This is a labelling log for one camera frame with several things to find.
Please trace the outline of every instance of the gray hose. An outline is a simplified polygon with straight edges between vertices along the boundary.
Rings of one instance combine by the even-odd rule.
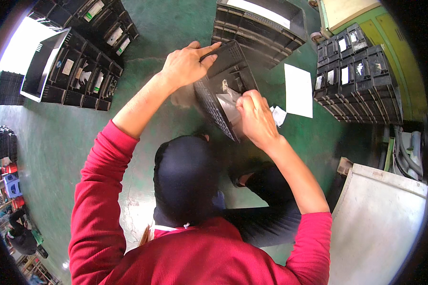
[[[404,160],[408,163],[409,167],[412,168],[418,175],[423,176],[422,168],[419,167],[407,154],[406,149],[404,148],[403,140],[401,139],[401,132],[398,131],[398,127],[395,126],[395,139],[398,140],[399,149],[403,154]]]

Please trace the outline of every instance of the woman's right hand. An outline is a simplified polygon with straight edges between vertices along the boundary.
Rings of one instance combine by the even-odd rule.
[[[280,139],[268,101],[257,90],[245,92],[236,102],[244,134],[261,150],[268,152]]]

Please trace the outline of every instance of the green painted floor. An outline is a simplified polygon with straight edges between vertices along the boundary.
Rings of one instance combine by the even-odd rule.
[[[291,2],[305,11],[308,34],[320,30],[319,14],[306,0]],[[74,189],[97,133],[162,68],[168,53],[193,40],[202,45],[210,43],[215,0],[123,0],[123,3],[141,35],[140,41],[132,42],[122,55],[125,69],[109,112],[31,100],[24,106],[0,106],[0,124],[8,125],[17,134],[23,196],[49,253],[49,258],[42,262],[64,284],[71,283],[70,273],[62,264],[68,261]],[[285,60],[285,63],[311,72],[313,82],[317,58],[314,49],[313,43],[306,43]],[[283,64],[271,71],[254,70],[254,75],[270,105],[285,108]],[[137,246],[144,226],[152,220],[155,206],[152,177],[157,148],[203,124],[195,109],[180,109],[167,100],[145,129],[125,172],[119,198],[120,223],[127,239],[127,250]],[[247,157],[266,159],[266,155],[250,142],[235,145],[216,128],[208,129],[225,165]],[[368,159],[371,126],[340,123],[316,103],[313,119],[288,114],[279,132],[307,163],[325,193],[335,177],[340,156],[362,164]],[[222,177],[221,187],[229,208],[266,206],[249,190],[234,188],[226,175]],[[283,244],[264,250],[276,262],[284,264],[291,248],[291,244]]]

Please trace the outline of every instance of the stacked crates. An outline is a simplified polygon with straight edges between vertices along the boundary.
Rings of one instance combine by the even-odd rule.
[[[398,85],[380,45],[354,24],[318,46],[314,100],[338,121],[402,124]]]
[[[49,71],[41,102],[108,111],[122,67],[70,29]]]
[[[301,8],[275,0],[248,0],[232,5],[217,0],[212,43],[236,40],[249,62],[271,69],[307,41]],[[264,15],[273,14],[273,19]]]
[[[0,72],[0,105],[24,105],[25,96],[20,94],[23,80],[22,74]]]
[[[75,28],[113,60],[138,37],[120,0],[39,0],[29,17],[55,30]]]

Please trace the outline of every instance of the woman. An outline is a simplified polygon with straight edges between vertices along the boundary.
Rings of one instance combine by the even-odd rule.
[[[124,255],[117,201],[132,152],[159,106],[178,88],[205,76],[217,55],[201,62],[200,57],[219,46],[201,48],[192,42],[168,55],[162,71],[98,134],[75,191],[68,248],[73,284],[328,282],[332,220],[325,196],[277,132],[268,103],[256,90],[245,92],[236,107],[244,134],[274,164],[245,169],[231,178],[235,185],[259,193],[270,206],[220,213],[211,202],[217,176],[208,140],[177,138],[162,144],[156,154],[154,219],[160,229],[154,240]],[[278,182],[269,187],[270,180]],[[275,264],[254,246],[288,241],[296,228],[286,266]]]

